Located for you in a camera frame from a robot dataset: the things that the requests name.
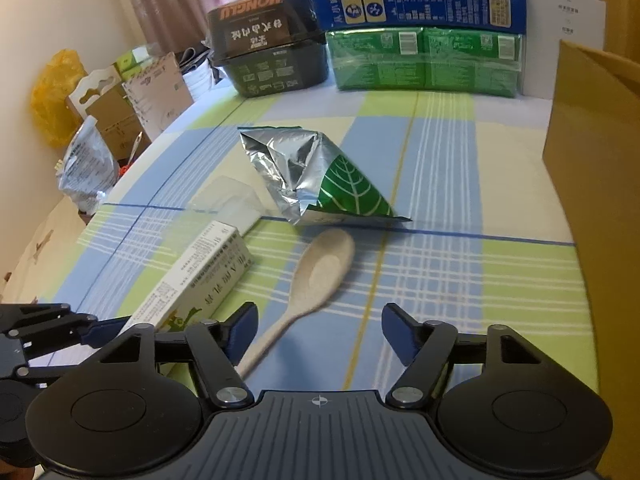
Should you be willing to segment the slim white green medicine box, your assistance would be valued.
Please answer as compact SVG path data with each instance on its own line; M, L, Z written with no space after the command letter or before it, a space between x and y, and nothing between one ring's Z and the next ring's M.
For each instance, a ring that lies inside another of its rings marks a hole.
M237 228L212 221L124 325L150 324L159 332L181 332L206 321L253 263Z

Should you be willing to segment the beige plastic spoon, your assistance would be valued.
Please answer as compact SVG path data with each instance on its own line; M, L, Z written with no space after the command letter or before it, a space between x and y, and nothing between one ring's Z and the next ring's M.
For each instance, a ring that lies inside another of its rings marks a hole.
M298 260L284 313L250 345L236 367L242 378L247 378L295 321L329 301L343 283L354 257L354 239L342 229L328 229L314 238Z

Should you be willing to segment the clear plastic case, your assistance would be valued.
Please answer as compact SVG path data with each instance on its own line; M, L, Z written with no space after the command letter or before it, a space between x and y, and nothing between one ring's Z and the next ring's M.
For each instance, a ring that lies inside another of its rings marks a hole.
M229 177L219 177L204 185L186 206L198 214L233 226L245 236L265 212L256 192L247 184Z

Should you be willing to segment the silver green tea bag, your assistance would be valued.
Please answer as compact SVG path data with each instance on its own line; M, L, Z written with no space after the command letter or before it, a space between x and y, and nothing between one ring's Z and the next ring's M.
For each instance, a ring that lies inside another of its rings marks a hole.
M241 127L250 163L294 226L407 222L324 133L300 127Z

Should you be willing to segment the checked tablecloth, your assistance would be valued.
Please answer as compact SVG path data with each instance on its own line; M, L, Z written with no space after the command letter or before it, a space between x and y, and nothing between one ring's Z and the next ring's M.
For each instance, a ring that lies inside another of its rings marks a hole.
M58 275L39 299L98 318L134 312L206 226L206 193L239 182L265 213L245 237L254 264L216 315L251 301L270 327L318 231L282 218L239 128L299 126L337 144L402 222L350 228L356 257L337 294L288 328L248 375L250 388L388 390L402 370L382 334L390 302L463 333L509 325L595 387L582 272L541 160L550 108L464 93L341 92L332 82L244 99L220 84L142 155L75 246L55 255Z

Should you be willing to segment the grey printed plastic bag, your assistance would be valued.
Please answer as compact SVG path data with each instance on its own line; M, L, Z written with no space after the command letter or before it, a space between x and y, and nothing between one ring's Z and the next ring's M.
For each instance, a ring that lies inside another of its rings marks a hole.
M55 166L58 190L83 214L93 216L106 201L119 178L119 164L88 116L64 157Z

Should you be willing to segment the yellow plastic bag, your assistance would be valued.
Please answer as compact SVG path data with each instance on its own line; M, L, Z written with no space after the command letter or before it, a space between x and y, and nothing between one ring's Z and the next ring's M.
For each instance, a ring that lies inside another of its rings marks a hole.
M47 62L32 87L32 120L51 148L65 148L81 124L68 97L86 75L78 52L63 49Z

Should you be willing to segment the brown white hanger box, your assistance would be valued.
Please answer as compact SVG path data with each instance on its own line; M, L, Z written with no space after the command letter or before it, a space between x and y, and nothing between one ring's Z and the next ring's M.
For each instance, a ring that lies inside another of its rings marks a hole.
M138 157L150 145L114 66L82 77L66 102L77 117L96 120L102 139L120 162L129 159L133 148Z

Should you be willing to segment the pink white paper envelope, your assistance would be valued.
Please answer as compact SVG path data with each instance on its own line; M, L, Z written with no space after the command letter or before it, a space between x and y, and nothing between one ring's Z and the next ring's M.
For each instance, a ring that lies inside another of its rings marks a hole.
M122 88L151 142L193 104L173 53L155 60Z

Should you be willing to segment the brown cardboard box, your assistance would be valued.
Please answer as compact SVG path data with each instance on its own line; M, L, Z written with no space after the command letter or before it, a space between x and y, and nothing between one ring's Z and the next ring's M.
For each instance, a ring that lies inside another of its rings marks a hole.
M599 469L639 475L639 66L561 42L542 159L584 276L613 435Z

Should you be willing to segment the green tissue packs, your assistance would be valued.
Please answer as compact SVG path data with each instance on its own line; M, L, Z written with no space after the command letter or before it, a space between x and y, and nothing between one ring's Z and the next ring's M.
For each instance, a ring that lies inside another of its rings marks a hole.
M113 66L120 79L127 81L152 65L161 54L162 49L156 42L142 44L142 46L135 47L119 55Z

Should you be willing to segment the green wrapped carton pack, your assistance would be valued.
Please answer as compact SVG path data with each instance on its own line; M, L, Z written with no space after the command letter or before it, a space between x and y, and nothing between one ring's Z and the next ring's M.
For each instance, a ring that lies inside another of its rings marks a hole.
M337 88L518 94L524 37L471 29L383 27L326 35Z

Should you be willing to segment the black Honglu food container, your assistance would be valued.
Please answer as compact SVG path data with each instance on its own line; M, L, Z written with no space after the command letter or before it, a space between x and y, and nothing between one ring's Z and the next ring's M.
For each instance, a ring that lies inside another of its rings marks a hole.
M322 84L326 36L311 0L236 0L207 13L213 64L241 96Z

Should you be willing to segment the white tall box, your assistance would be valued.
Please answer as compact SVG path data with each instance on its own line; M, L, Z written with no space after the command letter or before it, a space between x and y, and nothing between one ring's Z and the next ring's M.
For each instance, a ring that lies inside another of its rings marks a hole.
M551 100L562 40L602 50L606 3L603 0L526 0L527 24L521 92Z

